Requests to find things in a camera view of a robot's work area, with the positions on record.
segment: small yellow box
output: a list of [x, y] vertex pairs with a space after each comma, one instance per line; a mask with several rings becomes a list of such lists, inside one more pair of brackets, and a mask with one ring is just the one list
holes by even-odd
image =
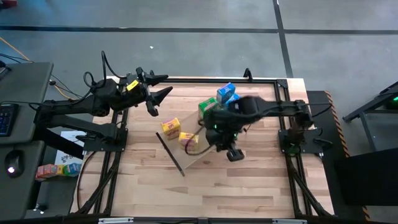
[[[191, 139], [193, 134], [190, 133], [180, 133], [178, 137], [178, 143], [181, 146], [181, 149], [185, 150], [185, 145]], [[187, 151], [188, 152], [196, 152], [198, 150], [199, 145], [199, 136], [195, 135], [192, 140], [188, 143]]]
[[167, 136], [168, 140], [177, 138], [181, 132], [181, 125], [177, 118], [164, 121], [161, 124], [163, 133]]
[[55, 173], [55, 175], [65, 175], [64, 173], [63, 173], [63, 167], [64, 167], [65, 165], [57, 165], [57, 173]]

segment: green box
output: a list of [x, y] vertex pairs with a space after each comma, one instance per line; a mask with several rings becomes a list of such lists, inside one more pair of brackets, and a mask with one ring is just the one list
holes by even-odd
[[214, 97], [211, 97], [210, 99], [199, 103], [199, 118], [203, 119], [203, 115], [206, 113], [208, 110], [212, 110], [217, 106], [217, 101]]

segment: concrete floor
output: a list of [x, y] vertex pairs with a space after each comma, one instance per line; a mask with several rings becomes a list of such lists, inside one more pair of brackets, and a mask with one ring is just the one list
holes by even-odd
[[[398, 1], [394, 0], [279, 0], [279, 6], [285, 29], [398, 29]], [[277, 28], [272, 0], [19, 0], [18, 7], [0, 12], [0, 23]], [[102, 76], [101, 50], [105, 50], [112, 67], [120, 74], [141, 66], [173, 76], [241, 77], [249, 67], [256, 77], [286, 77], [278, 34], [0, 31], [0, 37], [31, 60], [53, 62], [53, 74], [81, 95], [86, 92], [82, 80], [85, 71], [91, 71], [97, 80]], [[340, 117], [397, 81], [396, 35], [285, 37], [293, 76], [304, 78], [308, 90], [328, 90]], [[3, 43], [0, 52], [18, 56]], [[52, 87], [46, 98], [62, 99]], [[370, 152], [361, 123], [341, 123], [351, 154]], [[42, 200], [52, 198], [49, 195], [53, 193], [48, 192], [51, 190], [43, 190]], [[66, 213], [68, 203], [56, 207], [48, 214]], [[395, 207], [369, 207], [371, 219], [380, 222], [396, 222], [396, 211]]]

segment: yellow label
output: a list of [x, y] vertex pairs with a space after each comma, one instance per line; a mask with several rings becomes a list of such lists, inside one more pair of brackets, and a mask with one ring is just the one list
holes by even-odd
[[180, 133], [180, 136], [178, 137], [178, 143], [180, 144], [181, 149], [185, 149], [187, 144], [188, 152], [195, 152], [198, 149], [199, 136], [194, 135], [193, 138], [192, 136], [193, 134], [190, 133]]
[[134, 80], [132, 83], [130, 83], [126, 88], [128, 91], [132, 90], [134, 87], [136, 87], [136, 85], [138, 85], [138, 81]]
[[163, 133], [168, 139], [177, 138], [180, 134], [181, 125], [177, 118], [162, 122]]
[[64, 167], [65, 167], [64, 165], [57, 165], [57, 175], [64, 175], [63, 173]]

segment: keyboard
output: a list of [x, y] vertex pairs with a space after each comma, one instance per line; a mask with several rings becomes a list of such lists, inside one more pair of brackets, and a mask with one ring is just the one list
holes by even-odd
[[12, 127], [18, 112], [18, 104], [0, 105], [0, 137], [11, 135]]

